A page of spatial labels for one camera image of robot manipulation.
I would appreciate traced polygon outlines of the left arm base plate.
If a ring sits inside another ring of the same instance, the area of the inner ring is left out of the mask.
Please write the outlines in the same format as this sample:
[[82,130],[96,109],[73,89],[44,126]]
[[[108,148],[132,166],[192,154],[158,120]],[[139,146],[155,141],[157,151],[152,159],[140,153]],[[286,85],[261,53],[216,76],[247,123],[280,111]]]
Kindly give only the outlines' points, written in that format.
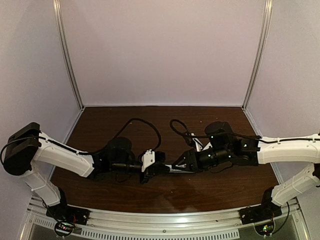
[[85,208],[57,204],[46,208],[46,215],[57,222],[86,225],[90,211]]

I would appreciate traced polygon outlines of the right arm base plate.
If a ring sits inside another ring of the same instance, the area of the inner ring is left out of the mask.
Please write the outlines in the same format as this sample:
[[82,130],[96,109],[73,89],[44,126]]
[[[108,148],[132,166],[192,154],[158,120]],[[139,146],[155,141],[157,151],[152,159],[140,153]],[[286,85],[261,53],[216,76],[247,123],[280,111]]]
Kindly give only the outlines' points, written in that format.
[[262,206],[245,207],[239,211],[240,220],[243,225],[271,220],[274,217],[282,215],[282,210],[279,206]]

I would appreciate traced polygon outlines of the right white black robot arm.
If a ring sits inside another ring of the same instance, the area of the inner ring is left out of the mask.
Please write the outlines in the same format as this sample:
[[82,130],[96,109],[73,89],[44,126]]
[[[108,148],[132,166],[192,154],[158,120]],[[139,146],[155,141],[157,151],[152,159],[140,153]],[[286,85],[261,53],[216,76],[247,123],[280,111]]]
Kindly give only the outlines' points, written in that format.
[[308,165],[286,182],[265,190],[261,204],[242,208],[242,222],[252,223],[281,215],[281,207],[312,187],[320,186],[320,136],[272,138],[233,132],[228,122],[209,124],[202,136],[209,143],[202,150],[188,150],[172,167],[203,172],[230,162],[233,166],[258,166],[277,162],[306,162]]

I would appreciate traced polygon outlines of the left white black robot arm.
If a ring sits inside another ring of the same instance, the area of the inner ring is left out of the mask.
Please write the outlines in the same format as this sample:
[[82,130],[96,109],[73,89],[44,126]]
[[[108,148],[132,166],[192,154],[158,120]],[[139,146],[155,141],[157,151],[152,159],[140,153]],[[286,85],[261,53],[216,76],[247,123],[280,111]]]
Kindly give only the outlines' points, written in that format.
[[40,130],[36,122],[11,135],[0,151],[4,170],[12,176],[21,177],[42,198],[48,214],[58,221],[70,221],[75,213],[68,206],[64,191],[41,173],[38,162],[96,181],[108,173],[138,175],[139,182],[144,184],[154,176],[170,172],[170,167],[164,164],[165,158],[165,153],[156,148],[136,157],[132,152],[132,142],[121,136],[112,138],[97,151],[80,151],[52,139]]

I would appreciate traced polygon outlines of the white remote control body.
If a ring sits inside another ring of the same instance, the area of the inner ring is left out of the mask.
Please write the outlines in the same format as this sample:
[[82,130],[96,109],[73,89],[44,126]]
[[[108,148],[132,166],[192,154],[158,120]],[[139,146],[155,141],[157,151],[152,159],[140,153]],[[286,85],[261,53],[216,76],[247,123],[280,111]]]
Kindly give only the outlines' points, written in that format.
[[186,171],[186,170],[174,169],[174,168],[170,168],[169,173],[170,174],[194,174],[194,172],[192,171]]

